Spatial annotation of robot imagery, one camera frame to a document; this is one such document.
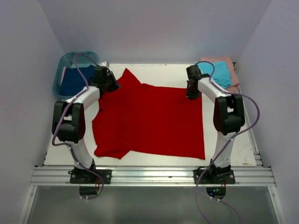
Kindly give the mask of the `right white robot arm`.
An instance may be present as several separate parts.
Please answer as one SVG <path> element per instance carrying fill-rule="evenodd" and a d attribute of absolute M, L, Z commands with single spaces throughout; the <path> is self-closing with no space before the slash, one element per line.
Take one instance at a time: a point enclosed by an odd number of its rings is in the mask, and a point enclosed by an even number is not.
<path fill-rule="evenodd" d="M 211 75 L 203 74 L 198 65 L 187 67 L 186 72 L 186 97 L 193 100 L 204 94 L 214 103 L 213 124 L 217 141 L 208 178 L 213 183 L 219 183 L 230 172 L 234 135 L 245 124 L 243 98 L 223 89 Z"/>

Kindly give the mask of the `red t shirt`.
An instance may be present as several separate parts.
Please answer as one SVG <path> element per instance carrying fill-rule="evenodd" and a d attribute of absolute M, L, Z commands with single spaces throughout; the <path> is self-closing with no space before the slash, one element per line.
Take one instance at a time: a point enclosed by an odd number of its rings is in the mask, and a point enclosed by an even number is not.
<path fill-rule="evenodd" d="M 94 155 L 121 159 L 131 151 L 205 158 L 202 99 L 185 89 L 141 83 L 130 70 L 120 88 L 99 99 L 92 121 Z"/>

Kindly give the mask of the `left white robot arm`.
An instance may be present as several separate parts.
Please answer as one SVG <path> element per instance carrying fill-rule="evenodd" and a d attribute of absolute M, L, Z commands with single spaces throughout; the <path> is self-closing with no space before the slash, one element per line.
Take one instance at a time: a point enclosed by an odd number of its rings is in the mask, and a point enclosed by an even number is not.
<path fill-rule="evenodd" d="M 98 101 L 106 92 L 120 88 L 113 72 L 107 66 L 97 65 L 93 77 L 87 86 L 65 101 L 54 104 L 52 120 L 52 141 L 55 147 L 66 146 L 74 160 L 74 167 L 82 169 L 80 177 L 86 183 L 92 183 L 97 178 L 93 169 L 94 160 L 85 144 L 85 110 Z"/>

